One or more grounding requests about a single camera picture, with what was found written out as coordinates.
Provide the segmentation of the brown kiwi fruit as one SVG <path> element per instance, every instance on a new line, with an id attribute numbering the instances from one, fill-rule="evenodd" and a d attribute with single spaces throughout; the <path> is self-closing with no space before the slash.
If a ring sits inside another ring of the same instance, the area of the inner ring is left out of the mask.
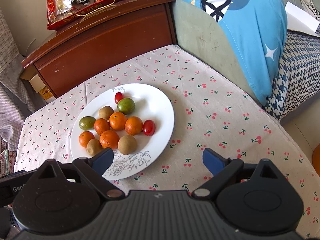
<path id="1" fill-rule="evenodd" d="M 109 120 L 110 116 L 114 113 L 114 110 L 110 106 L 105 106 L 101 109 L 99 109 L 99 118 L 103 118 L 105 120 Z"/>
<path id="2" fill-rule="evenodd" d="M 137 141 L 131 135 L 125 135 L 121 137 L 118 141 L 118 150 L 123 155 L 128 155 L 137 149 Z"/>
<path id="3" fill-rule="evenodd" d="M 95 156 L 100 153 L 104 148 L 101 146 L 100 141 L 98 139 L 91 139 L 87 146 L 86 151 L 90 156 Z"/>

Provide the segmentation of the small orange tangerine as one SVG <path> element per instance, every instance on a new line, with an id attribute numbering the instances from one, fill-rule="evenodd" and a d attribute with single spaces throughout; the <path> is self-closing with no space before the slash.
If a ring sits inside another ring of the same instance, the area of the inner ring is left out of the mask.
<path id="1" fill-rule="evenodd" d="M 87 144 L 89 143 L 90 140 L 94 139 L 95 136 L 92 132 L 90 131 L 84 131 L 79 135 L 79 144 L 86 148 Z"/>

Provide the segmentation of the green citrus fruit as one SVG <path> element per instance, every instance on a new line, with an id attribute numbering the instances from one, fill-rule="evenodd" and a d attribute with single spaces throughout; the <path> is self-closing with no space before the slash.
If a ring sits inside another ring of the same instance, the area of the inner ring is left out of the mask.
<path id="1" fill-rule="evenodd" d="M 84 131 L 93 129 L 95 121 L 96 121 L 96 118 L 92 116 L 84 116 L 79 121 L 79 128 Z"/>
<path id="2" fill-rule="evenodd" d="M 135 108 L 136 104 L 131 98 L 123 98 L 117 104 L 118 111 L 125 115 L 131 114 Z"/>

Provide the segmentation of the large orange tangerine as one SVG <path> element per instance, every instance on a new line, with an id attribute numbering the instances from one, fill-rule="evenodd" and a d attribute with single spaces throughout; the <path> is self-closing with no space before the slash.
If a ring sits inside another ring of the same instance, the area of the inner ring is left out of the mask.
<path id="1" fill-rule="evenodd" d="M 125 132 L 129 135 L 138 135 L 143 128 L 142 120 L 137 116 L 131 116 L 125 122 Z"/>

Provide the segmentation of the red cherry tomato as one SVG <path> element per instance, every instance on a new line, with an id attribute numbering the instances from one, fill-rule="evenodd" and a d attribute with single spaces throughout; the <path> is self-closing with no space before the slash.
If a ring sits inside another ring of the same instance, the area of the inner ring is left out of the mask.
<path id="1" fill-rule="evenodd" d="M 114 101 L 116 104 L 118 104 L 123 98 L 124 98 L 123 93 L 117 92 L 114 96 Z"/>
<path id="2" fill-rule="evenodd" d="M 143 133 L 146 136 L 152 136 L 155 133 L 156 125 L 152 120 L 146 120 L 143 124 Z"/>

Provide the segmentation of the patterned red green cloth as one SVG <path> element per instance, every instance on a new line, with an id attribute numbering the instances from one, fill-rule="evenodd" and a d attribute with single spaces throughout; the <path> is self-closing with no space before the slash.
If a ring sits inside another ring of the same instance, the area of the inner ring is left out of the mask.
<path id="1" fill-rule="evenodd" d="M 8 143 L 1 139 L 0 177 L 14 173 L 16 155 L 17 152 L 10 151 L 8 149 Z"/>

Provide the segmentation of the cherry print tablecloth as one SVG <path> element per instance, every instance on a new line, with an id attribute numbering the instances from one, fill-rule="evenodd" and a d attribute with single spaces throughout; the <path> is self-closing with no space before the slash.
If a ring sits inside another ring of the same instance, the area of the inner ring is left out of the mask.
<path id="1" fill-rule="evenodd" d="M 49 158 L 70 163 L 71 133 L 80 112 L 103 92 L 128 83 L 161 90 L 172 104 L 175 124 L 158 159 L 140 173 L 114 180 L 115 185 L 123 191 L 193 191 L 212 177 L 202 162 L 205 148 L 246 163 L 268 158 L 303 200 L 297 232 L 319 236 L 319 176 L 303 151 L 247 93 L 174 45 L 105 70 L 29 116 L 15 170 L 31 171 Z"/>

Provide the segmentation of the checked grey fabric cover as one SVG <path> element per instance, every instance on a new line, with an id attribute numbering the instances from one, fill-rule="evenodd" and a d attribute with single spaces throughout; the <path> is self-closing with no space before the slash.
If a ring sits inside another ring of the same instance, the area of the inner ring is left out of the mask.
<path id="1" fill-rule="evenodd" d="M 10 151 L 17 151 L 26 117 L 47 104 L 29 81 L 20 79 L 23 59 L 1 14 L 1 138 Z"/>

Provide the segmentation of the white floral plate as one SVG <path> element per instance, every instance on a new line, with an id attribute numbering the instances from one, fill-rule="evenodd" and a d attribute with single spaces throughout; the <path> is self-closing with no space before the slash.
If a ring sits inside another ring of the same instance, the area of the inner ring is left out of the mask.
<path id="1" fill-rule="evenodd" d="M 170 142 L 175 124 L 172 104 L 158 88 L 142 83 L 129 83 L 111 88 L 89 102 L 77 117 L 70 140 L 73 159 L 90 157 L 79 143 L 79 136 L 83 132 L 79 127 L 80 119 L 85 116 L 98 118 L 99 109 L 104 106 L 110 106 L 117 111 L 117 104 L 114 101 L 117 92 L 121 92 L 126 98 L 131 98 L 135 102 L 136 109 L 132 113 L 133 116 L 141 118 L 142 121 L 154 121 L 156 130 L 152 136 L 146 136 L 143 133 L 135 136 L 138 147 L 132 154 L 123 155 L 119 150 L 114 150 L 113 163 L 103 174 L 107 180 L 125 179 L 150 166 Z"/>

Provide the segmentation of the open cardboard box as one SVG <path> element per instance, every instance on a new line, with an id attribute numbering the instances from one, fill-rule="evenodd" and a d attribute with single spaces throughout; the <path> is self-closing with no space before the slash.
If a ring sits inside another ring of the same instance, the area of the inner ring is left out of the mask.
<path id="1" fill-rule="evenodd" d="M 20 79 L 28 81 L 33 90 L 47 102 L 50 103 L 54 101 L 56 98 L 53 96 L 52 92 L 49 88 L 44 84 L 41 80 L 40 76 L 36 73 L 27 72 L 26 70 L 20 75 Z"/>

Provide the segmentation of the houndstooth blue white cushion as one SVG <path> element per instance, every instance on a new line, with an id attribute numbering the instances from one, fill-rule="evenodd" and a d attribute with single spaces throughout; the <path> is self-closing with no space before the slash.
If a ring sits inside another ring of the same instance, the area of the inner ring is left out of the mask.
<path id="1" fill-rule="evenodd" d="M 264 110 L 281 120 L 319 93 L 319 37 L 288 31 Z"/>

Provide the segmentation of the dark wooden cabinet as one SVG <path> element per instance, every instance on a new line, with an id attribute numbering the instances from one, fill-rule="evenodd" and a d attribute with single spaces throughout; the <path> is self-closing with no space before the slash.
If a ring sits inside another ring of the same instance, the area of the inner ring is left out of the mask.
<path id="1" fill-rule="evenodd" d="M 176 44 L 175 0 L 124 0 L 78 19 L 23 61 L 55 97 L 143 53 Z"/>

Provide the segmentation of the green sofa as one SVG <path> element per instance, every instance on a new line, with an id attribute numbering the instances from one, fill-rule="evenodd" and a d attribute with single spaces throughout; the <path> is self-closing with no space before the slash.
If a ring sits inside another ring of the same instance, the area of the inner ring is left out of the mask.
<path id="1" fill-rule="evenodd" d="M 178 44 L 247 90 L 259 102 L 218 23 L 200 8 L 183 0 L 176 0 L 173 11 Z"/>

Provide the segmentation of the white paper sheet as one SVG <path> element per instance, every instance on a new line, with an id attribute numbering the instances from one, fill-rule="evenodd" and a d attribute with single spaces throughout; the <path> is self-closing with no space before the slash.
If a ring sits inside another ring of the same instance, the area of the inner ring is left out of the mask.
<path id="1" fill-rule="evenodd" d="M 319 37 L 319 35 L 316 34 L 316 30 L 319 27 L 318 20 L 291 2 L 287 2 L 285 11 L 287 15 L 288 30 L 299 31 L 301 33 Z"/>

